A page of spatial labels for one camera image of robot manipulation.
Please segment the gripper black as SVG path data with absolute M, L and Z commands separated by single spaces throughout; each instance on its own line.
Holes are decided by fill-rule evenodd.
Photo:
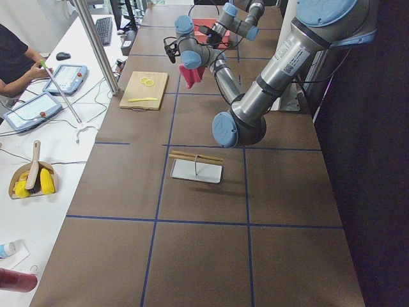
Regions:
M 207 43 L 222 43 L 223 36 L 214 30 L 208 30 L 206 36 Z

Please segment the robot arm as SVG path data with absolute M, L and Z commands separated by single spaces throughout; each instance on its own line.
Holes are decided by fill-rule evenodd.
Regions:
M 265 2 L 228 1 L 213 26 L 206 32 L 207 44 L 217 48 L 227 31 L 253 41 L 258 34 L 258 22 L 265 11 Z
M 261 141 L 266 132 L 265 113 L 317 52 L 374 39 L 377 1 L 297 1 L 296 5 L 289 35 L 245 93 L 217 44 L 200 44 L 188 15 L 175 20 L 181 75 L 192 86 L 208 68 L 230 104 L 212 123 L 213 137 L 220 146 L 234 148 Z

